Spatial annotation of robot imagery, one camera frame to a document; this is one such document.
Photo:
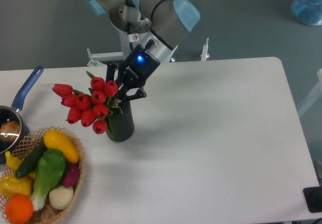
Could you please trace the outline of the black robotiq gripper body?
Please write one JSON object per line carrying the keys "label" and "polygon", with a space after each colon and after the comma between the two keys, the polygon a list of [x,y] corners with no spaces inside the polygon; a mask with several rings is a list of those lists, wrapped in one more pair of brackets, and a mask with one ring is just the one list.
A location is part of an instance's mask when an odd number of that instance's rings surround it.
{"label": "black robotiq gripper body", "polygon": [[138,44],[127,58],[119,64],[117,85],[126,90],[143,87],[146,80],[160,66],[160,62]]}

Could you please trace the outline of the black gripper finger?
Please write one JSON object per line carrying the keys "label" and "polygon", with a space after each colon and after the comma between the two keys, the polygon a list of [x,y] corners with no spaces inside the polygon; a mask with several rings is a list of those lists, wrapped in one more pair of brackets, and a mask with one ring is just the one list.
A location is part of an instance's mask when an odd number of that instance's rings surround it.
{"label": "black gripper finger", "polygon": [[130,89],[126,85],[122,85],[118,92],[115,94],[115,98],[119,101],[132,101],[136,99],[146,98],[147,94],[144,90],[144,87],[139,87],[136,92],[132,95],[128,95]]}
{"label": "black gripper finger", "polygon": [[119,69],[119,63],[115,63],[115,62],[107,63],[105,82],[108,82],[108,81],[120,82],[118,80],[118,73],[116,73],[118,69]]}

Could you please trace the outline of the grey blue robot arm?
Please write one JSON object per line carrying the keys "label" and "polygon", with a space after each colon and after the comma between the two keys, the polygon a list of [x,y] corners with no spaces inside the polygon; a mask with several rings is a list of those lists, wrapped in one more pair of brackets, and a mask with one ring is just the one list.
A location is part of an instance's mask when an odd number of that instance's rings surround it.
{"label": "grey blue robot arm", "polygon": [[118,92],[112,103],[146,97],[143,87],[146,80],[171,56],[175,47],[192,31],[200,20],[194,0],[85,0],[96,14],[112,13],[122,6],[133,9],[142,25],[147,22],[145,35],[123,62],[108,67],[107,77],[116,78]]}

